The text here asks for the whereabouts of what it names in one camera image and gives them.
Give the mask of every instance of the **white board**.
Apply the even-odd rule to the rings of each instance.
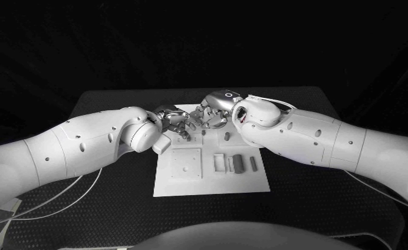
[[[195,111],[196,104],[176,105],[186,112]],[[164,134],[172,139],[172,145],[166,152],[159,155],[154,197],[187,196],[226,193],[270,192],[268,179],[264,169],[260,149],[251,147],[241,138],[235,126],[229,120],[221,129],[202,129],[196,131],[187,128],[192,141],[167,131]],[[225,141],[225,132],[229,132],[229,141]],[[232,156],[242,155],[245,172],[236,174],[231,168]],[[249,158],[255,158],[258,171],[252,171]],[[225,171],[219,169],[221,159],[225,161]]]

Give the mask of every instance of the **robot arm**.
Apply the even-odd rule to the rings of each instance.
[[[203,102],[219,108],[215,98],[229,97],[234,125],[248,145],[267,148],[277,155],[314,166],[347,170],[385,184],[408,200],[408,137],[356,127],[340,120],[293,108],[281,111],[264,98],[222,90]]]
[[[0,206],[33,188],[94,172],[127,152],[153,147],[162,154],[172,143],[162,129],[159,114],[127,107],[75,117],[0,146]]]

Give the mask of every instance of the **black background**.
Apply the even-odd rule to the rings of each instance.
[[[88,90],[319,86],[340,118],[408,134],[408,0],[1,0],[0,142]]]

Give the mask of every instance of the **table surface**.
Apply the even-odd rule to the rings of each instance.
[[[222,88],[87,91],[72,117],[102,110],[162,104],[200,103]],[[274,98],[297,108],[339,118],[317,87],[229,88]],[[59,249],[133,246],[150,237],[198,223],[270,222],[327,236],[376,235],[395,248],[404,218],[394,201],[342,171],[303,165],[261,149],[271,192],[153,197],[157,155],[128,153],[102,169],[84,199],[63,212],[35,221],[10,224],[4,249]],[[97,172],[25,218],[46,215],[69,205],[89,188]],[[384,186],[363,178],[376,188]],[[74,179],[49,183],[20,196],[20,211],[48,200]]]

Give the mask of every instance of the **white cable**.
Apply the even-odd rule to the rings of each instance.
[[[278,104],[284,104],[284,105],[285,105],[287,107],[290,107],[290,108],[296,108],[296,106],[293,106],[291,104],[285,103],[284,101],[274,100],[273,98],[257,97],[257,96],[254,96],[254,95],[248,95],[248,97],[261,98],[262,100],[275,102],[275,103],[278,103]]]
[[[20,217],[22,215],[25,215],[25,214],[27,214],[29,212],[32,212],[35,209],[38,209],[38,208],[42,207],[45,204],[48,204],[56,197],[59,197],[59,196],[65,193],[65,191],[74,186],[74,184],[76,183],[76,181],[81,179],[82,176],[81,176],[81,177],[75,180],[75,182],[63,189],[63,191],[62,191],[58,195],[55,195],[45,203],[39,204],[39,206],[33,207],[30,210],[27,210],[27,211],[19,213],[16,216],[12,216],[10,218],[1,220],[0,223],[1,223],[1,222],[7,222],[7,221],[30,221],[30,220],[35,220],[35,219],[42,219],[42,218],[46,218],[48,216],[53,216],[56,213],[59,213],[59,212],[62,212],[63,210],[66,210],[66,209],[85,197],[85,195],[87,195],[88,192],[91,191],[91,188],[94,187],[94,185],[95,185],[95,183],[97,183],[97,181],[98,181],[101,172],[102,172],[102,169],[100,169],[100,173],[98,173],[98,176],[97,176],[97,178],[95,178],[95,181],[94,181],[94,183],[92,183],[92,185],[91,185],[91,187],[89,187],[89,189],[88,189],[87,192],[84,193],[84,195],[82,195],[82,196],[76,199],[76,201],[75,201],[71,205],[68,205],[63,209],[61,209],[59,211],[56,211],[55,213],[52,213],[52,214],[49,214],[49,215],[46,215],[46,216],[38,217],[38,218],[17,219],[17,217]]]
[[[76,178],[76,180],[72,182],[72,184],[48,201],[45,201],[42,204],[39,204],[39,206],[36,206],[32,209],[26,210],[25,212],[19,213],[17,215],[12,216],[10,218],[1,220],[0,223],[10,221],[13,218],[17,218],[19,216],[27,214],[35,209],[38,209],[39,207],[46,205],[52,200],[55,200],[68,191],[68,189],[76,184],[76,182],[81,178],[82,178],[82,176],[79,178]]]
[[[384,193],[384,191],[378,190],[375,187],[372,187],[369,184],[366,184],[366,182],[363,182],[362,180],[359,180],[346,170],[345,170],[346,174],[358,181],[360,181],[369,188],[372,188],[376,192],[379,192],[381,194],[384,194],[388,198],[391,198],[392,200],[398,201],[398,203],[401,203],[402,205],[405,205],[408,207],[408,203],[402,202],[401,200],[398,200],[396,198],[394,198],[392,196],[389,196],[386,193]]]

